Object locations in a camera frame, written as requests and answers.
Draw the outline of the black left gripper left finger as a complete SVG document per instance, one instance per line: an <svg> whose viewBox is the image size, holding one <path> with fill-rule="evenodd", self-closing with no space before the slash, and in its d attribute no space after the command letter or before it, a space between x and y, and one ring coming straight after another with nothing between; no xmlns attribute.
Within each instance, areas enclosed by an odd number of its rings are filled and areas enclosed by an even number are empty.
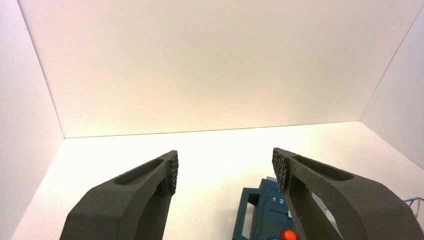
<svg viewBox="0 0 424 240"><path fill-rule="evenodd" d="M161 240L176 192L171 150L90 189L68 213L62 240Z"/></svg>

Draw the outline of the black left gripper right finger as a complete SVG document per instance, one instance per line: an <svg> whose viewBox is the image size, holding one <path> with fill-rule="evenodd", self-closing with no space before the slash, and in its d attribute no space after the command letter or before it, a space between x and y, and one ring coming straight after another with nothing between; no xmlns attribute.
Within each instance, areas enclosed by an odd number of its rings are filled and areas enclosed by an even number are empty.
<svg viewBox="0 0 424 240"><path fill-rule="evenodd" d="M421 240L411 208L380 182L274 148L272 164L302 240Z"/></svg>

